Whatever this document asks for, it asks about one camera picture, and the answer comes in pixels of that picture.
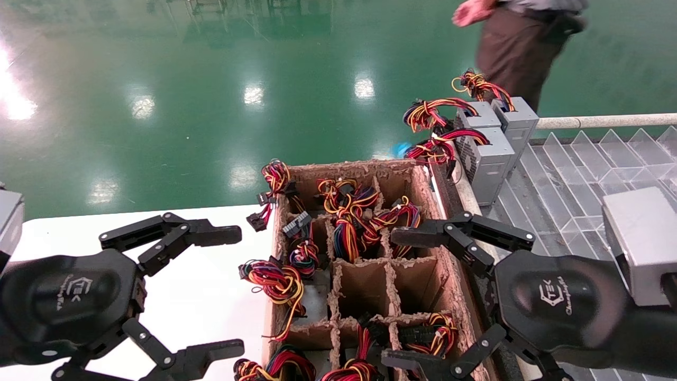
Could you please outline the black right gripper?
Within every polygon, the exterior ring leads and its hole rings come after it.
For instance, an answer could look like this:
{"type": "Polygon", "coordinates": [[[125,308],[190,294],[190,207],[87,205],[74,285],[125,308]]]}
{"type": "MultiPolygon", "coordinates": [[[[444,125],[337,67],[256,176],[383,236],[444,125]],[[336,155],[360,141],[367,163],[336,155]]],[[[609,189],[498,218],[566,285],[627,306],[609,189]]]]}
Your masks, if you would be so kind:
{"type": "Polygon", "coordinates": [[[413,248],[445,248],[475,275],[495,280],[501,322],[453,364],[435,355],[384,350],[385,366],[416,370],[423,380],[473,380],[499,347],[536,366],[541,380],[571,380],[557,361],[611,367],[614,336],[631,298],[611,261],[532,253],[534,234],[464,211],[448,220],[398,227],[391,240],[413,248]],[[479,242],[509,251],[498,264],[479,242]]]}

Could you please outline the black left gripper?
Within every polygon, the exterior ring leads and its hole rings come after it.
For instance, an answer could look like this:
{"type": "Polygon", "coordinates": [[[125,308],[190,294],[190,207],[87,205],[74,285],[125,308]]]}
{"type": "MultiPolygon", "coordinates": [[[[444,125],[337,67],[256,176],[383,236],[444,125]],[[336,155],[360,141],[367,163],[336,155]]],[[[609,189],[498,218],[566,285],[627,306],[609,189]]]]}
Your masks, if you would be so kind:
{"type": "Polygon", "coordinates": [[[5,268],[3,367],[36,366],[75,356],[51,379],[123,380],[85,367],[127,336],[155,362],[141,380],[203,379],[213,362],[244,354],[240,339],[171,353],[136,319],[144,310],[143,275],[156,275],[190,246],[239,243],[239,226],[213,226],[208,219],[187,220],[166,212],[104,232],[99,241],[104,250],[94,255],[51,256],[10,262],[5,268]],[[148,243],[153,246],[139,255],[138,264],[122,253],[148,243]]]}

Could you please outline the bare person hand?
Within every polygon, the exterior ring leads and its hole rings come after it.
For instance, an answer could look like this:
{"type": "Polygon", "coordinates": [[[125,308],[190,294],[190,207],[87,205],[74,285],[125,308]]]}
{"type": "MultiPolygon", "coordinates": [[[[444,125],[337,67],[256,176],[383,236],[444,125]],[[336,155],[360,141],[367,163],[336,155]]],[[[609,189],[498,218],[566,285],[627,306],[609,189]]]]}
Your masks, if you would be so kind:
{"type": "Polygon", "coordinates": [[[464,28],[477,22],[488,19],[496,7],[497,1],[476,0],[465,1],[454,11],[452,22],[459,28],[464,28]]]}

